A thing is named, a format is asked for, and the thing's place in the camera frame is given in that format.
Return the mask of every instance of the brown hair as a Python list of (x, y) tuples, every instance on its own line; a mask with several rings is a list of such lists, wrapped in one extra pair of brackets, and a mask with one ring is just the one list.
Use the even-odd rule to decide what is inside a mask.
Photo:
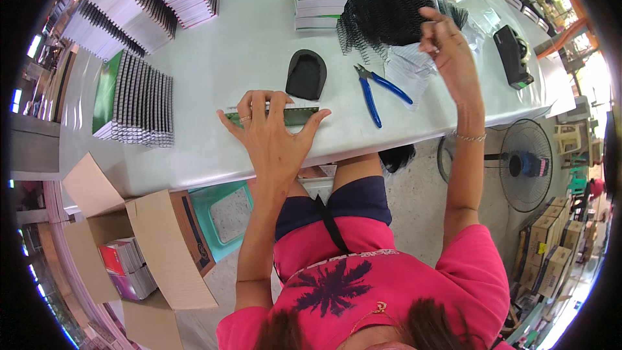
[[(431, 298), (413, 301), (408, 316), (403, 324), (404, 343), (417, 350), (475, 350), (473, 339), (483, 340), (469, 334), (467, 321), (459, 312), (464, 334), (455, 334), (447, 319), (445, 306), (436, 305)], [(298, 323), (298, 313), (279, 311), (261, 326), (255, 350), (307, 350), (310, 345), (305, 341)]]

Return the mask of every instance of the green notebook cover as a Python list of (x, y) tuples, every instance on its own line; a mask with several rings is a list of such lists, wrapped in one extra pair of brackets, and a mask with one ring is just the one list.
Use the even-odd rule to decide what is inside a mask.
[(114, 88), (122, 54), (123, 50), (105, 63), (99, 72), (93, 109), (93, 134), (113, 118)]

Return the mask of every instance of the black tape dispenser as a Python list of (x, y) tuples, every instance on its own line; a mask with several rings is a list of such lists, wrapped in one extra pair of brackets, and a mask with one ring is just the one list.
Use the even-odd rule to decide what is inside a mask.
[(531, 84), (534, 78), (527, 70), (527, 60), (531, 54), (529, 44), (508, 25), (494, 34), (494, 43), (501, 55), (508, 84), (517, 90)]

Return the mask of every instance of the pliers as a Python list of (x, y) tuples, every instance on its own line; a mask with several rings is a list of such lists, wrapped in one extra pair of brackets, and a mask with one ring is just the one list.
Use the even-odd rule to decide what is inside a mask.
[(356, 69), (356, 72), (358, 72), (358, 81), (361, 82), (361, 85), (363, 87), (363, 94), (365, 95), (367, 109), (369, 110), (369, 114), (374, 120), (377, 128), (382, 128), (383, 124), (382, 122), (380, 122), (380, 116), (378, 116), (376, 104), (374, 104), (374, 97), (371, 95), (371, 87), (369, 87), (369, 82), (367, 81), (367, 79), (374, 79), (378, 84), (382, 85), (386, 89), (392, 91), (395, 95), (399, 96), (404, 102), (412, 104), (412, 99), (408, 97), (408, 95), (405, 94), (403, 90), (399, 89), (388, 80), (383, 79), (382, 77), (378, 76), (373, 72), (369, 72), (361, 64), (359, 64), (358, 66), (355, 65), (354, 69)]

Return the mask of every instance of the palm tree print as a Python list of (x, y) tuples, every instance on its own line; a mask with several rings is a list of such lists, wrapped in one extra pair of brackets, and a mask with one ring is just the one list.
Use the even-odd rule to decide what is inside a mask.
[(310, 312), (320, 307), (323, 318), (326, 312), (330, 310), (333, 315), (341, 316), (346, 310), (356, 305), (348, 300), (360, 296), (372, 287), (363, 284), (363, 276), (371, 270), (371, 262), (365, 260), (359, 263), (355, 268), (350, 268), (346, 272), (346, 259), (340, 260), (334, 270), (328, 268), (317, 268), (317, 276), (301, 272), (298, 275), (298, 281), (287, 286), (302, 287), (308, 286), (313, 288), (311, 292), (303, 293), (294, 307), (294, 310), (300, 312), (303, 309), (311, 308)]

